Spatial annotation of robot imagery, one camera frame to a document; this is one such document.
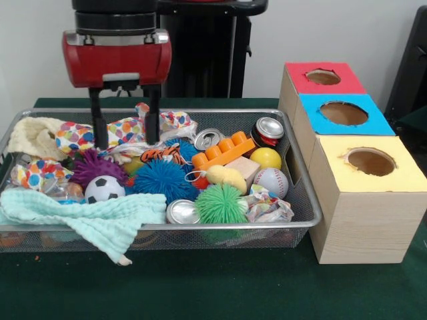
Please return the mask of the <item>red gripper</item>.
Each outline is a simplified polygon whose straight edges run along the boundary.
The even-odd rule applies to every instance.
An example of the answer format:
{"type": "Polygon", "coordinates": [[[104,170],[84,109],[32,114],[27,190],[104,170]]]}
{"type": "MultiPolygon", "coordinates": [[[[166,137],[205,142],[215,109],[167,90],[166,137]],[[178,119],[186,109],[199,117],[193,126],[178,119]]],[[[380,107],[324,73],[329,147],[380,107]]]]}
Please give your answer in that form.
{"type": "Polygon", "coordinates": [[[70,82],[76,88],[89,88],[91,120],[95,147],[108,148],[107,123],[101,112],[99,93],[104,75],[137,73],[145,86],[149,111],[145,116],[145,134],[149,145],[159,142],[159,101],[161,85],[171,66],[171,43],[129,46],[70,45],[62,42],[70,82]]]}

